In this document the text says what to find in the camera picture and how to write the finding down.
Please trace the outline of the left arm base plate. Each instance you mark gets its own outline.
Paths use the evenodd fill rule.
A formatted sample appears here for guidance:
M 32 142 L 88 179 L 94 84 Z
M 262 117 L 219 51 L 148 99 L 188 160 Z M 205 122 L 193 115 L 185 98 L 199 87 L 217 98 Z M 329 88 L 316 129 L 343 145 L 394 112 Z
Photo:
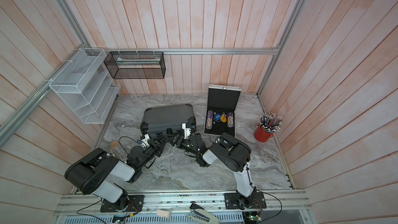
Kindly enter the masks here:
M 103 200 L 100 212 L 141 212 L 143 209 L 144 197 L 144 195 L 122 195 L 115 203 Z

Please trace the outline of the dark grey poker case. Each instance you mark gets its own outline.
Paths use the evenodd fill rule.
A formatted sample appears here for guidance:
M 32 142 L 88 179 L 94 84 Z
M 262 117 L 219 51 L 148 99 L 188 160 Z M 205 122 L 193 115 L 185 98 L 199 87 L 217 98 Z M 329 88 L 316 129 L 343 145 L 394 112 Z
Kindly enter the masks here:
M 147 108 L 144 111 L 140 130 L 142 135 L 148 134 L 151 139 L 158 135 L 183 133 L 182 124 L 197 131 L 197 122 L 191 104 L 180 104 L 162 107 Z

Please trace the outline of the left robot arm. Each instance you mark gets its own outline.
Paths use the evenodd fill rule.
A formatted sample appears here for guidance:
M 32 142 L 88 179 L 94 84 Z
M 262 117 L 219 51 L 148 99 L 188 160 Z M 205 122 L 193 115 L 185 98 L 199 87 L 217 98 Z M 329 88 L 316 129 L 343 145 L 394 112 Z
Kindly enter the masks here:
M 135 182 L 149 161 L 159 157 L 166 144 L 165 138 L 150 139 L 145 146 L 134 146 L 124 162 L 101 148 L 97 148 L 71 165 L 64 177 L 84 195 L 93 194 L 109 203 L 123 203 L 126 191 L 108 178 L 116 177 L 128 183 Z

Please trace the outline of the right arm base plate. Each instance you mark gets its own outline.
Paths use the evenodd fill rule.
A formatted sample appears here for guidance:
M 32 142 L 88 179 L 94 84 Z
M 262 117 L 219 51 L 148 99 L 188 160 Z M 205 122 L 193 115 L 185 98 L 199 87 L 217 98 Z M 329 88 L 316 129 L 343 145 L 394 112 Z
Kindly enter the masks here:
M 238 192 L 224 194 L 226 209 L 265 209 L 266 202 L 263 193 L 253 192 L 249 197 L 244 197 Z

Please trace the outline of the silver aluminium poker case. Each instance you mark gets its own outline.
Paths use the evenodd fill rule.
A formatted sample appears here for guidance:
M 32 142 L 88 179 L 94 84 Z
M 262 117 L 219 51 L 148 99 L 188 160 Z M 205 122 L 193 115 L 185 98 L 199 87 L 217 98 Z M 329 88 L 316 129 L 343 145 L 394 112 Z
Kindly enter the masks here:
M 212 110 L 214 114 L 220 114 L 221 116 L 226 116 L 228 112 L 234 113 L 234 127 L 228 128 L 227 122 L 216 122 L 213 119 L 213 125 L 211 130 L 206 130 L 206 118 L 204 124 L 204 133 L 212 136 L 220 136 L 223 133 L 227 133 L 235 137 L 236 131 L 236 117 L 235 110 L 237 103 L 241 94 L 241 88 L 233 86 L 221 86 L 221 85 L 209 85 L 208 86 L 208 98 L 207 98 L 207 109 Z

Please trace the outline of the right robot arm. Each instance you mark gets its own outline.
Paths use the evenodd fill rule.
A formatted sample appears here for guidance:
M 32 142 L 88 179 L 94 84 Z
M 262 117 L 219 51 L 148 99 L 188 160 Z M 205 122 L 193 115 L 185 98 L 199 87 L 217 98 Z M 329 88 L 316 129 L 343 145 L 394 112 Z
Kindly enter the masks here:
M 225 195 L 226 208 L 244 210 L 251 207 L 256 187 L 249 172 L 251 149 L 248 145 L 225 132 L 210 147 L 206 147 L 199 133 L 188 137 L 177 134 L 167 140 L 172 146 L 191 153 L 200 167 L 209 167 L 217 160 L 221 161 L 234 173 L 237 186 L 235 193 Z

